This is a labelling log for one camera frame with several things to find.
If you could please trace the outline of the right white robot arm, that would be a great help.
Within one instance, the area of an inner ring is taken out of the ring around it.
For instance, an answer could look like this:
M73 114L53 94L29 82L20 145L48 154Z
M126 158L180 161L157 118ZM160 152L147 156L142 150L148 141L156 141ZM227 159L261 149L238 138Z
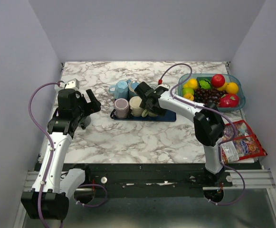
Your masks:
M140 104L142 109L161 116L169 110L192 121L195 137L204 148L206 159L204 180L210 186L217 185L224 172L219 146L222 143L225 124L216 105L189 101L163 85L152 89L145 82L141 82L134 91L142 99Z

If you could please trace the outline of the lilac mug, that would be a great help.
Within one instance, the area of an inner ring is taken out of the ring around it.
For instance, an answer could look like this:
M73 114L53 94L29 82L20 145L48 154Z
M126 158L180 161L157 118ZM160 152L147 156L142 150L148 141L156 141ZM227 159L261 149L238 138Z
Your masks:
M112 119L126 119L129 113L129 102L124 98L116 99L113 111L110 114Z

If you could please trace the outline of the light green mug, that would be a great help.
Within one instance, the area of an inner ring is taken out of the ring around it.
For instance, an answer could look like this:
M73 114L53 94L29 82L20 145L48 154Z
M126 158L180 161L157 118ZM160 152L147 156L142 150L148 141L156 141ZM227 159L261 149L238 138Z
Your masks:
M157 117L158 115L157 114L154 114L150 111L148 111L147 109L144 109L142 114L141 114L141 117L143 118L146 118L146 117Z

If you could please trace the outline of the cream textured mug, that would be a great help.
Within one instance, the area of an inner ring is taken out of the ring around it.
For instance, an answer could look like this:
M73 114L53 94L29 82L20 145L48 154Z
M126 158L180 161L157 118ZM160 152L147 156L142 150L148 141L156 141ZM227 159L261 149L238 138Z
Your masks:
M139 117L142 115L144 109L140 107L141 102L142 99L139 96L134 96L129 100L129 106L131 109L132 116Z

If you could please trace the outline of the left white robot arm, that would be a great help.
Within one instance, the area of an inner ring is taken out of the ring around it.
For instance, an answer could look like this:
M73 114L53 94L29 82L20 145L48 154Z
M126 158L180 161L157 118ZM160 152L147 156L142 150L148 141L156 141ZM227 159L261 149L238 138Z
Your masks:
M85 129L86 119L101 110L101 103L92 90L87 89L86 93L89 102L75 89L58 92L58 106L47 126L48 145L41 168L31 190L23 192L21 196L21 203L31 219L64 220L69 199L76 189L85 188L91 182L85 166L75 166L63 180L60 178L76 129Z

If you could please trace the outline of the dark grey mug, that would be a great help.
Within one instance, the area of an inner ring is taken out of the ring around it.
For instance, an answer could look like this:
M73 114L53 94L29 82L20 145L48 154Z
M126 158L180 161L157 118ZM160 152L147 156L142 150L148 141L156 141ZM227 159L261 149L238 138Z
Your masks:
M80 120L79 125L80 125L82 130L85 130L86 127L88 127L90 123L91 123L91 117L88 115L86 117L83 117Z

